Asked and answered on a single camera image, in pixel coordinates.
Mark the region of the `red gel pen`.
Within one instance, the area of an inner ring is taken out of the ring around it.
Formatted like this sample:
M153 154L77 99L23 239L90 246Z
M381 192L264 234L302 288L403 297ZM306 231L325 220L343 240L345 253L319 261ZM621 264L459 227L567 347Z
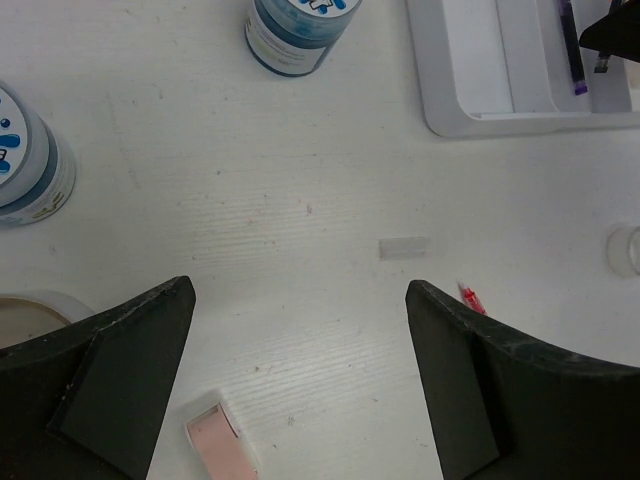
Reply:
M473 289L460 281L457 282L457 286L461 300L468 308L482 315L487 315L485 307Z

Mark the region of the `blue jar with label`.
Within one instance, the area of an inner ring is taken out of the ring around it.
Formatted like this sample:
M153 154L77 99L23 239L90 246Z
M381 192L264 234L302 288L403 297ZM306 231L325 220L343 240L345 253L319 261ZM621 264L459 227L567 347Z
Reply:
M253 0L245 40L266 69L304 77L324 62L360 5L353 0Z

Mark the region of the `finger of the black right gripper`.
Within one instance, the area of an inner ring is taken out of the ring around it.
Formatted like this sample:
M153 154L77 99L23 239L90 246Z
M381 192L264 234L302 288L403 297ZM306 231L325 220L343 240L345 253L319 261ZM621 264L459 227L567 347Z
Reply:
M586 49L639 62L639 0L611 5L608 13L580 36Z

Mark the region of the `blue gel pen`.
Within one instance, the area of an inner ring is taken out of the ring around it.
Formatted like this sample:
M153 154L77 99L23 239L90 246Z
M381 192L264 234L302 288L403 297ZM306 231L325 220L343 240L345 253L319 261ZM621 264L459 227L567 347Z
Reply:
M575 96L581 96L588 92L588 87L580 52L572 2L570 0L559 0L558 12L567 53L573 92Z

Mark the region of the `clear pen cap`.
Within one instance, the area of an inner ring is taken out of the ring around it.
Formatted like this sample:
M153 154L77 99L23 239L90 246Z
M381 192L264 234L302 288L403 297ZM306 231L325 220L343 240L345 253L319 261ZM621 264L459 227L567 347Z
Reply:
M430 239L426 237L386 238L378 241L379 258L383 261L403 261L426 256Z

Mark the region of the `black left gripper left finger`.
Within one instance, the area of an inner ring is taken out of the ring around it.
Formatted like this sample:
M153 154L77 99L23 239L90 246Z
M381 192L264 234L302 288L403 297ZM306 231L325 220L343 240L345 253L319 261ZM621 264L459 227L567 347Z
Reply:
M2 349L2 478L146 478L194 308L174 277Z

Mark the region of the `large clear tape roll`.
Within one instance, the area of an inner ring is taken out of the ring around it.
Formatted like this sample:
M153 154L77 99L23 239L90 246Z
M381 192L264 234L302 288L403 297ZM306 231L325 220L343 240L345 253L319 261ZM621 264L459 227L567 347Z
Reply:
M1 294L1 348L8 348L84 320L95 312L56 291Z

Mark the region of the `pink correction tape dispenser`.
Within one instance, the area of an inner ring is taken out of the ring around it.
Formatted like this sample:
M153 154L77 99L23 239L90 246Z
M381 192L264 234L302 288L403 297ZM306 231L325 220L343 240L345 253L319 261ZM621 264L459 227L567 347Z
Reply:
M204 479L260 479L260 462L220 390L184 407L185 435Z

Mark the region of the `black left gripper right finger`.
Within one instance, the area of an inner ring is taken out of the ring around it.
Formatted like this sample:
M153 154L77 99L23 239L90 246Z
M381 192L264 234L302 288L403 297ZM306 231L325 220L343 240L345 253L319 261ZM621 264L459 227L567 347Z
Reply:
M447 479L635 479L639 371L549 344L423 280L405 297Z

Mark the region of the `small clear tape roll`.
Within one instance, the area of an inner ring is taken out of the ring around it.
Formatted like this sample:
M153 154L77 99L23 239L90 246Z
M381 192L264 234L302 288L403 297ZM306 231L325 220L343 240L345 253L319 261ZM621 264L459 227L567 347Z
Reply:
M606 257L611 271L622 278L639 276L639 227L622 225L606 242Z

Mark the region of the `white divided organizer tray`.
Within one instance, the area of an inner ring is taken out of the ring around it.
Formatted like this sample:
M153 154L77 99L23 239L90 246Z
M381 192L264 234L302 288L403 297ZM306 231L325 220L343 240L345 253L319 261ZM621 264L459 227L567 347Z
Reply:
M582 50L574 91L557 1L410 1L424 117L448 138L636 128L639 95L613 58Z

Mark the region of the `black gel pen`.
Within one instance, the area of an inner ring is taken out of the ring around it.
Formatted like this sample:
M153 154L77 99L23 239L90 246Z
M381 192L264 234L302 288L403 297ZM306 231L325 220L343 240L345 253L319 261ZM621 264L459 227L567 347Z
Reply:
M594 73L595 74L605 74L609 70L609 63L611 60L611 54L609 52L600 51L598 53L595 65L594 65Z

